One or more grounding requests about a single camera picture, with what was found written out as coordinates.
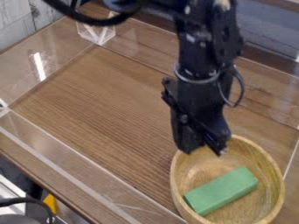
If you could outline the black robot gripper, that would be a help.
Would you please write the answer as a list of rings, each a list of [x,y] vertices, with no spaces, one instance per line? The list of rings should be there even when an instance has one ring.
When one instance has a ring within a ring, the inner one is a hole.
[[[221,156],[229,140],[223,109],[232,78],[224,72],[196,77],[180,68],[173,69],[173,74],[175,78],[163,79],[161,98],[171,109],[175,145],[183,153],[191,154],[205,143]]]

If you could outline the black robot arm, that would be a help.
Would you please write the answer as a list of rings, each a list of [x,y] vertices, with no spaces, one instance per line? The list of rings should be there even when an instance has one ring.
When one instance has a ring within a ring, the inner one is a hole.
[[[104,0],[120,13],[144,8],[172,17],[179,57],[172,78],[163,79],[161,98],[171,109],[172,138],[189,154],[203,146],[216,155],[231,139],[223,110],[233,81],[243,81],[235,59],[243,53],[236,0]]]

